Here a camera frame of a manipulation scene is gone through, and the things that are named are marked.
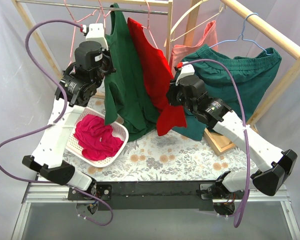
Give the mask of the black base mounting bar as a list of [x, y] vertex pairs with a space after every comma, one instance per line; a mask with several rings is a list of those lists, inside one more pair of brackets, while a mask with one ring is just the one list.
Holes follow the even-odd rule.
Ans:
[[114, 210], [213, 210], [211, 198], [202, 190], [215, 182], [192, 181], [104, 181], [97, 183], [97, 196]]

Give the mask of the wooden clothes rack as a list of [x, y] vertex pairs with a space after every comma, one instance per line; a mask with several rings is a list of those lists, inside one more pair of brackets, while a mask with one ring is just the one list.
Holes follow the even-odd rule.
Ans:
[[279, 53], [273, 48], [263, 50], [256, 57], [229, 58], [214, 51], [211, 46], [204, 45], [193, 54], [188, 55], [188, 61], [202, 59], [215, 60], [230, 70], [239, 87], [244, 111], [247, 114], [247, 122], [250, 125], [255, 125], [271, 105], [284, 93], [288, 86], [299, 76], [300, 46], [262, 18], [254, 15], [251, 10], [238, 1], [225, 0], [223, 3], [295, 58], [295, 63], [279, 81], [275, 89], [265, 100], [262, 100], [266, 90], [277, 75], [282, 59]]
[[[16, 8], [17, 12], [21, 16], [24, 24], [28, 29], [31, 29], [36, 23], [34, 20], [30, 18], [30, 12], [26, 9], [26, 4], [33, 4], [33, 5], [42, 5], [42, 6], [53, 6], [53, 7], [62, 7], [66, 8], [64, 2], [57, 1], [57, 0], [13, 0], [12, 1], [14, 7]], [[101, 4], [103, 3], [113, 3], [112, 0], [101, 0]], [[167, 16], [167, 31], [166, 31], [166, 38], [169, 38], [168, 35], [170, 34], [172, 28], [172, 15], [173, 15], [173, 1], [172, 0], [117, 0], [116, 3], [118, 4], [126, 4], [126, 5], [136, 5], [136, 6], [149, 6], [152, 7], [160, 7], [165, 8], [166, 11], [151, 11], [151, 10], [138, 10], [138, 9], [125, 9], [121, 8], [120, 10], [126, 13], [138, 13], [138, 14], [149, 14], [149, 15], [162, 15]], [[97, 0], [89, 0], [87, 4], [84, 3], [67, 3], [69, 8], [76, 8], [76, 9], [91, 9], [91, 10], [101, 10], [100, 5]], [[43, 53], [45, 59], [47, 60], [50, 68], [55, 73], [57, 77], [61, 76], [61, 69], [57, 64], [55, 57], [53, 56], [48, 44], [45, 43], [45, 40], [42, 34], [36, 30], [33, 36], [37, 46]]]

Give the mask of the magenta pink shirt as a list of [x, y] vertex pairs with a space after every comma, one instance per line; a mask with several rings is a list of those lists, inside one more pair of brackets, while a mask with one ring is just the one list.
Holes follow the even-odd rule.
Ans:
[[119, 137], [113, 136], [113, 128], [105, 125], [103, 118], [92, 114], [76, 124], [73, 136], [82, 147], [81, 154], [91, 161], [114, 157], [124, 143]]

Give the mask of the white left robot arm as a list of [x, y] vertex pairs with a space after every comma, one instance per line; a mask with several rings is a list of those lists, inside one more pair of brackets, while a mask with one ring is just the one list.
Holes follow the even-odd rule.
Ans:
[[97, 193], [96, 181], [65, 162], [63, 154], [76, 121], [104, 77], [114, 72], [114, 68], [106, 41], [83, 41], [75, 49], [74, 56], [75, 61], [59, 81], [66, 97], [57, 89], [53, 102], [51, 115], [62, 117], [57, 123], [49, 120], [51, 126], [44, 131], [33, 153], [23, 157], [22, 164], [55, 184], [78, 188], [85, 200], [91, 200]]

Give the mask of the white plastic laundry basket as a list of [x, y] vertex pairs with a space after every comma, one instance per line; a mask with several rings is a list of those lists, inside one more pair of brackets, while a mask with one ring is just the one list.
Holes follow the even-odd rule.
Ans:
[[104, 168], [112, 164], [129, 139], [128, 130], [120, 123], [105, 124], [105, 116], [86, 107], [78, 117], [66, 149], [86, 163]]

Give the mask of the red t shirt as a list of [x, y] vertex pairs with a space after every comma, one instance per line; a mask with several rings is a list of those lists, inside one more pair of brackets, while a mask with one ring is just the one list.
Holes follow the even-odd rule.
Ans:
[[158, 135], [164, 136], [174, 127], [186, 127], [184, 108], [170, 105], [166, 97], [173, 75], [163, 52], [148, 42], [139, 22], [129, 17], [127, 26], [141, 63], [146, 92], [159, 111]]

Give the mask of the dark green shorts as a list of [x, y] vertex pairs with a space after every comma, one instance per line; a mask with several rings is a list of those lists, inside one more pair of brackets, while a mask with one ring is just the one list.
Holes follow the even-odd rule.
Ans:
[[212, 98], [222, 99], [239, 117], [245, 114], [246, 120], [274, 81], [281, 61], [281, 55], [272, 47], [256, 57], [230, 58], [206, 44], [182, 59], [192, 63]]

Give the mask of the salmon pink garment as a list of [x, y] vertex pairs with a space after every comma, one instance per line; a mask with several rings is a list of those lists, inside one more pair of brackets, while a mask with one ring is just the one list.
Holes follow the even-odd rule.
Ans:
[[180, 63], [181, 60], [185, 58], [187, 55], [194, 53], [203, 45], [208, 45], [209, 47], [211, 47], [212, 45], [218, 42], [216, 26], [217, 23], [215, 20], [208, 22], [204, 29], [202, 37], [199, 39], [196, 45], [187, 46], [187, 45], [176, 44], [172, 48], [170, 59], [169, 59], [169, 67], [171, 68], [171, 72], [173, 75], [175, 75], [176, 73], [175, 66], [178, 63]]

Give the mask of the floral patterned table mat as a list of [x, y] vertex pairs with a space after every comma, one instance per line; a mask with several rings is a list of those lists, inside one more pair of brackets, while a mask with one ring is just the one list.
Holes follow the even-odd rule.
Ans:
[[[106, 116], [102, 100], [92, 99], [87, 108]], [[51, 114], [50, 119], [56, 124], [61, 117]], [[243, 171], [248, 164], [238, 147], [217, 155], [205, 139], [195, 141], [173, 130], [158, 136], [156, 129], [127, 140], [120, 155], [106, 167], [92, 166], [66, 148], [63, 160], [99, 182], [215, 180], [226, 171]]]

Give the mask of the right wooden clothes rack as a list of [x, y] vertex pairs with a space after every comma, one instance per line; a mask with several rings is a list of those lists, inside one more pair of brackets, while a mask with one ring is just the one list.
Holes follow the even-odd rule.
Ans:
[[254, 15], [251, 10], [238, 1], [225, 0], [223, 3], [295, 58], [295, 63], [279, 81], [275, 89], [265, 100], [262, 100], [266, 90], [277, 75], [282, 59], [279, 53], [273, 48], [263, 50], [256, 57], [229, 58], [214, 51], [211, 46], [204, 45], [193, 54], [188, 55], [188, 61], [202, 59], [215, 60], [230, 70], [239, 87], [244, 111], [247, 114], [247, 122], [250, 125], [255, 125], [271, 105], [284, 93], [288, 86], [299, 76], [300, 46], [262, 18]]

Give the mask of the left wooden clothes rack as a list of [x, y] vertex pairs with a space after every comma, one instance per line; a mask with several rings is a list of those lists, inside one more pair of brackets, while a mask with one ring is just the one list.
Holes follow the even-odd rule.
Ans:
[[[14, 7], [16, 8], [17, 12], [21, 16], [24, 24], [28, 29], [31, 29], [36, 23], [34, 20], [30, 18], [30, 12], [26, 9], [26, 4], [33, 4], [33, 5], [42, 5], [42, 6], [53, 6], [53, 7], [62, 7], [66, 8], [64, 2], [57, 1], [57, 0], [13, 0], [12, 1]], [[103, 3], [113, 3], [112, 0], [101, 0], [101, 4]], [[118, 4], [126, 4], [126, 5], [136, 5], [136, 6], [149, 6], [152, 7], [160, 7], [165, 8], [166, 11], [151, 11], [151, 10], [138, 10], [138, 9], [125, 9], [121, 8], [120, 10], [126, 13], [138, 13], [138, 14], [149, 14], [149, 15], [162, 15], [167, 16], [167, 31], [166, 31], [166, 38], [169, 38], [168, 35], [170, 34], [172, 28], [172, 15], [173, 15], [173, 1], [172, 0], [117, 0], [116, 3]], [[91, 9], [91, 10], [101, 10], [100, 5], [97, 0], [89, 0], [87, 4], [84, 3], [67, 3], [69, 8], [76, 8], [76, 9]], [[57, 77], [61, 76], [61, 69], [57, 64], [55, 57], [53, 56], [48, 44], [45, 43], [45, 40], [42, 34], [36, 30], [33, 36], [37, 46], [43, 53], [45, 59], [47, 60], [50, 68], [55, 73]]]

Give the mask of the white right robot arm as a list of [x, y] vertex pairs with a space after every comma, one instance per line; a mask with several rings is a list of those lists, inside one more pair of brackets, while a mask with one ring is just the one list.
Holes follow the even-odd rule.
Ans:
[[298, 155], [292, 150], [282, 150], [262, 138], [242, 120], [222, 99], [209, 96], [204, 82], [196, 75], [188, 75], [169, 84], [166, 94], [173, 106], [182, 106], [208, 128], [228, 138], [246, 153], [256, 167], [251, 172], [230, 172], [216, 182], [217, 195], [227, 199], [243, 190], [246, 178], [249, 185], [267, 196], [274, 196], [291, 175]]

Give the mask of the green t shirt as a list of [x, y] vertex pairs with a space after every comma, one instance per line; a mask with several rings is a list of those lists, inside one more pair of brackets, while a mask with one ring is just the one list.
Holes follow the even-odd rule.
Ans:
[[105, 124], [123, 119], [130, 142], [156, 127], [159, 112], [147, 94], [140, 58], [121, 11], [110, 13], [111, 32], [106, 36], [115, 72], [104, 79]]

